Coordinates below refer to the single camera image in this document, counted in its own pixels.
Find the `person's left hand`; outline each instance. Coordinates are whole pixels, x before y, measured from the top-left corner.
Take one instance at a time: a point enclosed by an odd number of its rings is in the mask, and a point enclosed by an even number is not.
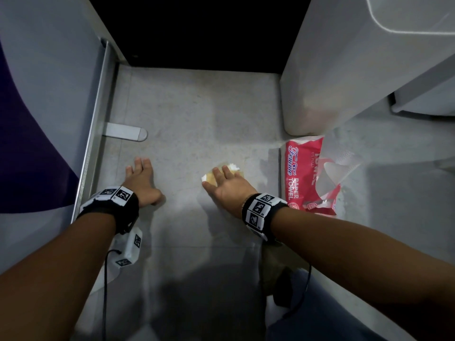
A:
[[[132,166],[127,166],[125,182],[122,186],[132,190],[139,199],[139,207],[155,205],[162,199],[163,194],[160,189],[152,188],[150,180],[153,176],[153,168],[150,159],[134,158],[134,170]]]

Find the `floor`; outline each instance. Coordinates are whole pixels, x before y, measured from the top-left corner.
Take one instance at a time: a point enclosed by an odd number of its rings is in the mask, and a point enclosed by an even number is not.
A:
[[[259,191],[278,194],[278,149],[289,138],[278,81],[276,74],[120,66],[110,121],[146,128],[149,137],[105,138],[98,188],[122,183],[134,156],[147,156],[166,202],[141,211],[139,262],[109,284],[110,339],[264,338],[260,243],[215,206],[201,176],[235,163]],[[386,100],[337,128],[338,140],[365,161],[343,184],[339,217],[455,263],[455,176],[433,163],[455,155],[454,128],[391,115]],[[386,339],[412,340],[321,273],[314,276]],[[101,306],[102,294],[89,298],[81,340],[99,336]]]

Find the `wristband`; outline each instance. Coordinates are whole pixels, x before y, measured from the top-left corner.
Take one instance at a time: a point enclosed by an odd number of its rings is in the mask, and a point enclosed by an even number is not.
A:
[[[270,194],[254,194],[250,196],[242,207],[242,220],[250,231],[266,242],[276,241],[270,224],[275,213],[287,202]]]
[[[139,199],[124,186],[110,186],[84,203],[77,217],[87,213],[111,214],[115,218],[116,233],[124,235],[131,231],[139,217]]]

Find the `black panel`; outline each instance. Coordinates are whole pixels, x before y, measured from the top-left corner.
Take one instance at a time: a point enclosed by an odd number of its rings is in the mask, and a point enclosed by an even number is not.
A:
[[[90,0],[132,66],[282,73],[310,0]]]

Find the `cable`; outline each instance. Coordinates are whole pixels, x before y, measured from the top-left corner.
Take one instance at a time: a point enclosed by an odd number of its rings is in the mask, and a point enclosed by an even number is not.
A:
[[[103,341],[106,341],[106,309],[107,309],[107,257],[109,253],[115,252],[120,255],[122,252],[117,249],[109,250],[104,258],[104,299],[103,299]]]
[[[302,294],[302,298],[300,298],[300,301],[297,305],[294,306],[294,308],[288,312],[286,312],[284,315],[283,315],[283,318],[289,318],[291,317],[293,314],[295,314],[299,309],[300,307],[302,306],[302,304],[304,303],[304,300],[305,300],[305,294],[307,293],[307,290],[308,290],[308,286],[310,285],[310,279],[311,279],[311,269],[312,269],[312,266],[310,265],[309,269],[308,269],[308,279],[307,279],[307,283],[305,285],[305,290]]]

